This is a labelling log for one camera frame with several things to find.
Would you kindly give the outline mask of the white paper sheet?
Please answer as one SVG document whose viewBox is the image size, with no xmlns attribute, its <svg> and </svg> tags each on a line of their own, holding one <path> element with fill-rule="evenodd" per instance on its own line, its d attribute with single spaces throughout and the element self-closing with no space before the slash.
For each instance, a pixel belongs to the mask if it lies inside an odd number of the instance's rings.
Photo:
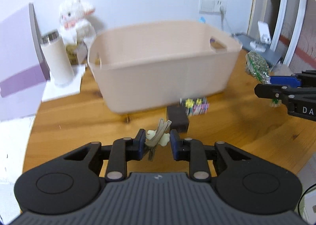
<svg viewBox="0 0 316 225">
<path fill-rule="evenodd" d="M 79 94 L 82 78 L 86 73 L 86 67 L 86 64 L 74 65 L 72 67 L 74 71 L 74 78 L 72 79 L 72 81 L 64 85 L 56 84 L 53 75 L 50 73 L 50 81 L 46 82 L 46 86 L 42 95 L 42 102 L 48 102 L 59 98 Z"/>
</svg>

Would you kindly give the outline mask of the blue toy figurine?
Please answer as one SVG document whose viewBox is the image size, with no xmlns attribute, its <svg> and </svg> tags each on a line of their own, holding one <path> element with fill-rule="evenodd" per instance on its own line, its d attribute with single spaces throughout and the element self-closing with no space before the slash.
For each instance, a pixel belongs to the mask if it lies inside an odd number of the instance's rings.
<svg viewBox="0 0 316 225">
<path fill-rule="evenodd" d="M 206 23 L 206 20 L 205 20 L 204 17 L 200 17 L 199 21 L 200 21 L 201 23 Z"/>
</svg>

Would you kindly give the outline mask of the white gold floral hair clip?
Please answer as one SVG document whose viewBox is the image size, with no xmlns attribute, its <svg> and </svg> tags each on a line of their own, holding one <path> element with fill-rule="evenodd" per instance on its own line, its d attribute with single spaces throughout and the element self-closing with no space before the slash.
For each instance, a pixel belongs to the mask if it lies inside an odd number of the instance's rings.
<svg viewBox="0 0 316 225">
<path fill-rule="evenodd" d="M 157 130 L 148 130 L 146 132 L 145 145 L 148 150 L 148 160 L 153 161 L 155 156 L 155 151 L 158 145 L 165 147 L 170 141 L 169 129 L 171 126 L 171 121 L 165 121 L 163 118 L 159 120 Z"/>
</svg>

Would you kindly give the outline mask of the dark brown small box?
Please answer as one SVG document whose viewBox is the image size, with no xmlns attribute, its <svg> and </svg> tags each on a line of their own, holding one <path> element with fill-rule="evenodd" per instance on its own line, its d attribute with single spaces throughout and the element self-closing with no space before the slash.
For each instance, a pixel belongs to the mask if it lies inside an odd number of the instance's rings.
<svg viewBox="0 0 316 225">
<path fill-rule="evenodd" d="M 186 133 L 189 128 L 189 119 L 185 107 L 171 105 L 166 107 L 166 117 L 171 121 L 170 130 L 175 129 L 178 133 Z"/>
</svg>

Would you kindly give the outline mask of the gold patterned tissue box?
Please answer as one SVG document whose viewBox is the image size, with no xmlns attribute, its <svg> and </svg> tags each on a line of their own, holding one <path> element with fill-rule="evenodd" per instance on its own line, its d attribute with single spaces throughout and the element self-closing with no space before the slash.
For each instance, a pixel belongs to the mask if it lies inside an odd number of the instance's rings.
<svg viewBox="0 0 316 225">
<path fill-rule="evenodd" d="M 71 65 L 79 65 L 86 60 L 88 48 L 83 41 L 78 42 L 76 45 L 68 44 L 66 45 L 66 53 Z"/>
</svg>

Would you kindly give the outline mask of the green clear snack bag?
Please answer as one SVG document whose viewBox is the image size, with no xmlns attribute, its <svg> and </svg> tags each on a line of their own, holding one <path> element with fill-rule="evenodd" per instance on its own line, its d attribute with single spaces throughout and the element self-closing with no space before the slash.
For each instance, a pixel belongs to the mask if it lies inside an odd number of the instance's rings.
<svg viewBox="0 0 316 225">
<path fill-rule="evenodd" d="M 262 84 L 270 84 L 269 66 L 266 60 L 257 52 L 250 51 L 245 56 L 245 71 Z"/>
</svg>

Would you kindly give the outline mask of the colourful star card box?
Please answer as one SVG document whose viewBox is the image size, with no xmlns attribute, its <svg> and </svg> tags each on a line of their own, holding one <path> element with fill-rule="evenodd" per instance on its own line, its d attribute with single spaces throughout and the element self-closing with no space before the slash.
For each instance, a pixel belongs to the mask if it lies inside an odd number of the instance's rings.
<svg viewBox="0 0 316 225">
<path fill-rule="evenodd" d="M 209 102 L 206 97 L 180 99 L 179 104 L 184 107 L 187 116 L 205 114 L 209 109 Z"/>
</svg>

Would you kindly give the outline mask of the white phone stand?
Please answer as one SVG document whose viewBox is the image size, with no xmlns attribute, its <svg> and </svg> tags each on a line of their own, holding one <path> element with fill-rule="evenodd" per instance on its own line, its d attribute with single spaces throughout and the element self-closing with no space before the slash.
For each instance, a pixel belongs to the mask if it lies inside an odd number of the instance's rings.
<svg viewBox="0 0 316 225">
<path fill-rule="evenodd" d="M 267 23 L 258 21 L 259 40 L 250 42 L 250 47 L 253 51 L 265 52 L 266 47 L 271 44 L 272 38 Z"/>
</svg>

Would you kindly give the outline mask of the cream thermos bottle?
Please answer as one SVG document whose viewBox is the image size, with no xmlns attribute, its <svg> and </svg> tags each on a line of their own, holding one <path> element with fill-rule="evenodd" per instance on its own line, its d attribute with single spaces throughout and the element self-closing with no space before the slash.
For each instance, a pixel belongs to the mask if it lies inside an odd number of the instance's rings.
<svg viewBox="0 0 316 225">
<path fill-rule="evenodd" d="M 41 50 L 55 83 L 64 85 L 74 78 L 74 71 L 70 64 L 63 39 L 57 30 L 42 37 Z"/>
</svg>

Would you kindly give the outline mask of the white plush lamb toy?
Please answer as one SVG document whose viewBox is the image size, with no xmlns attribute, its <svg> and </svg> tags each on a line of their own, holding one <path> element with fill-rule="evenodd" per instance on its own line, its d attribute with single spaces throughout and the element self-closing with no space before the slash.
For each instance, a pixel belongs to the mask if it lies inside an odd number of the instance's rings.
<svg viewBox="0 0 316 225">
<path fill-rule="evenodd" d="M 59 7 L 59 35 L 64 45 L 77 45 L 84 42 L 90 46 L 96 32 L 91 22 L 87 19 L 95 11 L 95 7 L 81 0 L 67 0 Z"/>
</svg>

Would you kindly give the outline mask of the white wall switch socket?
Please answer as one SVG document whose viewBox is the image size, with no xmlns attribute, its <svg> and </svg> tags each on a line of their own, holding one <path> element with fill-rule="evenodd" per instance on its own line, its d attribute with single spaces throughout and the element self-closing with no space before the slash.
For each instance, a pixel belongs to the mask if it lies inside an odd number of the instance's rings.
<svg viewBox="0 0 316 225">
<path fill-rule="evenodd" d="M 199 0 L 200 13 L 222 13 L 225 14 L 227 3 L 225 0 Z"/>
</svg>

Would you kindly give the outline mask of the beige plastic storage basket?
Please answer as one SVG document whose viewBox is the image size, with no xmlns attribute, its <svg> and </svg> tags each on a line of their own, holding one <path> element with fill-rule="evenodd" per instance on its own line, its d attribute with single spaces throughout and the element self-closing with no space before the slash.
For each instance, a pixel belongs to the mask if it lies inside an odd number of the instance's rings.
<svg viewBox="0 0 316 225">
<path fill-rule="evenodd" d="M 104 31 L 87 62 L 108 108 L 131 113 L 223 91 L 241 51 L 198 21 L 159 21 Z"/>
</svg>

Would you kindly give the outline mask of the lilac headboard panel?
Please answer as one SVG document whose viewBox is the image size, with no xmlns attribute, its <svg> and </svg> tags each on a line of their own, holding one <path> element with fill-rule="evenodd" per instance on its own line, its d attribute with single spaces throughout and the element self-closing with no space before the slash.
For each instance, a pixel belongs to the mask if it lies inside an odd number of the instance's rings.
<svg viewBox="0 0 316 225">
<path fill-rule="evenodd" d="M 33 5 L 1 21 L 1 120 L 37 113 L 49 68 Z"/>
</svg>

